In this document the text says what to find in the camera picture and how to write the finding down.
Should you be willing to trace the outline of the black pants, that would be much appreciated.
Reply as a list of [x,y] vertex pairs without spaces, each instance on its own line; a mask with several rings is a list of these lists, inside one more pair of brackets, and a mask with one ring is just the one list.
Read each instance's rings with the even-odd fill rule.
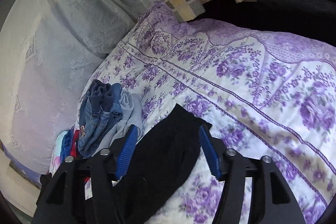
[[180,105],[136,145],[114,187],[125,223],[145,223],[184,184],[200,154],[199,128],[212,125]]

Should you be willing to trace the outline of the folded grey pants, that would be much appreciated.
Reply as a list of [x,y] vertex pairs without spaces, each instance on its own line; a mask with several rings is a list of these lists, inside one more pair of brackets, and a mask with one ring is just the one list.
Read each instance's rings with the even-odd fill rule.
[[122,119],[107,132],[93,155],[104,148],[109,148],[116,139],[124,137],[131,125],[137,128],[137,141],[143,137],[142,107],[139,95],[123,89],[120,105],[123,113]]

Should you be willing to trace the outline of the folded blue jeans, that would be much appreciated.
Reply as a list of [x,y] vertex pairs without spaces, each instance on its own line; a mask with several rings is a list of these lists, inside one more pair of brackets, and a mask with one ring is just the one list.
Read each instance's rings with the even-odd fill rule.
[[102,83],[93,80],[84,94],[80,111],[80,134],[77,144],[82,157],[91,157],[103,137],[121,120],[120,104],[122,86],[119,83]]

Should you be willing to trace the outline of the folded red navy clothes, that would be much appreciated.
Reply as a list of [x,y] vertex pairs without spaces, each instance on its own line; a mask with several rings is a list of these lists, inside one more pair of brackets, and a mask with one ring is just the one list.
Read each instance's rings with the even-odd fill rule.
[[63,162],[67,156],[73,156],[75,159],[82,159],[79,153],[78,141],[80,130],[70,129],[64,135],[60,152],[60,160]]

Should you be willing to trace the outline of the floral teal folded blanket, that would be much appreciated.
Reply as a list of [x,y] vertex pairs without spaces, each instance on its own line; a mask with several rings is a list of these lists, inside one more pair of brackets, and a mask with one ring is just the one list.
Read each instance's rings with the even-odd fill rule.
[[52,176],[56,173],[57,169],[61,165],[60,153],[62,150],[62,141],[66,134],[67,134],[67,131],[63,131],[56,138],[54,149],[53,149],[52,156],[51,156],[50,168],[49,168],[49,173],[51,173]]

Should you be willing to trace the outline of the purple floral bedsheet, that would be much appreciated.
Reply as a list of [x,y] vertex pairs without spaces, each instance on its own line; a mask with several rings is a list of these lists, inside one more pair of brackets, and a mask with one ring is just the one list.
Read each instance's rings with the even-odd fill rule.
[[244,155],[273,156],[306,223],[335,197],[335,47],[151,8],[91,75],[141,98],[148,132],[176,104]]

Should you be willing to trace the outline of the white lace cloth cover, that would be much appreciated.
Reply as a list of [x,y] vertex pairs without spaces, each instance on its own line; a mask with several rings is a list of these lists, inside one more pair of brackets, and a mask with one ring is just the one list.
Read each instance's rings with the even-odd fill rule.
[[16,0],[1,29],[1,141],[49,169],[97,67],[156,0]]

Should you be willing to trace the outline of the black cloth by curtain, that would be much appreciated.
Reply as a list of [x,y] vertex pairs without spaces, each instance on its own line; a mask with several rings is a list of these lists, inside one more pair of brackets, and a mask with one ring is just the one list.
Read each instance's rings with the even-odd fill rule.
[[335,0],[213,0],[201,19],[259,31],[290,32],[335,45]]

